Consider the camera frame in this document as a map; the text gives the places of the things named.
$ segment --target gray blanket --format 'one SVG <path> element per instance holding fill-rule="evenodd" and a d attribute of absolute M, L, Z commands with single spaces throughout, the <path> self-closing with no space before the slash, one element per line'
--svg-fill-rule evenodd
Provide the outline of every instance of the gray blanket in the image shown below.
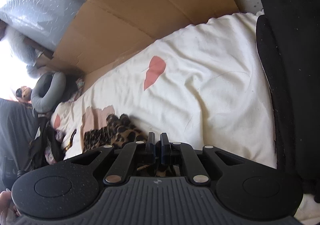
<path fill-rule="evenodd" d="M 0 192 L 5 190 L 3 157 L 13 159 L 18 170 L 30 170 L 29 143 L 34 140 L 38 127 L 31 108 L 0 98 Z"/>

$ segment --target black fabric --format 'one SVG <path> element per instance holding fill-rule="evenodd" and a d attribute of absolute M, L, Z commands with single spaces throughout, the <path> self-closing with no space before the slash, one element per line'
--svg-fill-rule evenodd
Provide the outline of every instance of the black fabric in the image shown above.
<path fill-rule="evenodd" d="M 296 172 L 304 191 L 315 193 L 320 179 L 320 0 L 261 2 L 265 16 L 258 18 L 257 48 L 273 96 L 278 168 Z"/>
<path fill-rule="evenodd" d="M 64 158 L 61 143 L 55 139 L 55 130 L 49 125 L 48 121 L 45 117 L 39 118 L 40 136 L 30 143 L 29 158 L 31 159 L 33 170 L 48 165 L 44 154 L 48 142 L 51 145 L 54 159 L 58 162 Z"/>
<path fill-rule="evenodd" d="M 271 89 L 276 129 L 277 168 L 296 174 L 292 102 L 277 43 L 265 15 L 258 17 L 256 36 L 260 60 Z"/>
<path fill-rule="evenodd" d="M 18 170 L 31 170 L 28 148 L 38 127 L 31 105 L 0 98 L 0 177 L 5 156 L 14 160 Z M 5 187 L 0 179 L 0 192 L 3 190 Z"/>
<path fill-rule="evenodd" d="M 48 74 L 45 77 L 42 89 L 39 91 L 39 96 L 40 97 L 44 97 L 47 94 L 47 92 L 48 92 L 48 90 L 49 90 L 49 88 L 51 86 L 52 78 L 53 78 L 53 74 Z"/>
<path fill-rule="evenodd" d="M 78 91 L 76 81 L 79 77 L 75 75 L 66 75 L 66 88 L 63 92 L 61 102 L 67 102 L 72 94 Z"/>

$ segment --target white bedsheet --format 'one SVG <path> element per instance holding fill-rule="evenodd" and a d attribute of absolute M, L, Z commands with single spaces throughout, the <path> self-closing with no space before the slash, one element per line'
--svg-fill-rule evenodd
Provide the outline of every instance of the white bedsheet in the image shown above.
<path fill-rule="evenodd" d="M 236 13 L 155 41 L 101 77 L 77 101 L 57 107 L 52 125 L 58 115 L 58 129 L 67 133 L 63 146 L 74 129 L 80 130 L 88 107 L 112 106 L 116 115 L 128 114 L 157 139 L 166 132 L 170 142 L 195 149 L 214 145 L 275 168 L 273 111 L 256 50 L 256 21 L 256 15 Z M 152 70 L 163 73 L 150 85 L 156 79 Z M 81 151 L 77 132 L 66 158 Z M 320 216 L 320 205 L 311 197 L 300 208 L 300 220 Z"/>

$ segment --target black plastic device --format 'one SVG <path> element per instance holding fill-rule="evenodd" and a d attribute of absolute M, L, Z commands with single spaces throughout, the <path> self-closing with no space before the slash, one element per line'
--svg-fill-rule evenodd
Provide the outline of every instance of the black plastic device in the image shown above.
<path fill-rule="evenodd" d="M 14 183 L 19 224 L 300 224 L 299 179 L 214 146 L 194 150 L 155 135 L 103 146 L 26 173 Z M 137 166 L 178 166 L 178 177 L 137 176 Z"/>
<path fill-rule="evenodd" d="M 3 158 L 2 166 L 2 182 L 6 188 L 11 190 L 12 185 L 18 177 L 18 170 L 14 160 L 8 159 L 6 156 Z"/>

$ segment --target textured grip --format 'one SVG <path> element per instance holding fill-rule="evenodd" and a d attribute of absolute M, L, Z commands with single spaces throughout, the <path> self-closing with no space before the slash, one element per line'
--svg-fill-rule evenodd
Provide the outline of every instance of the textured grip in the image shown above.
<path fill-rule="evenodd" d="M 224 209 L 209 188 L 196 187 L 184 177 L 131 177 L 118 187 L 106 188 L 88 210 L 59 221 L 23 216 L 17 224 L 63 225 L 243 225 L 300 224 L 293 217 L 278 221 L 249 221 Z"/>

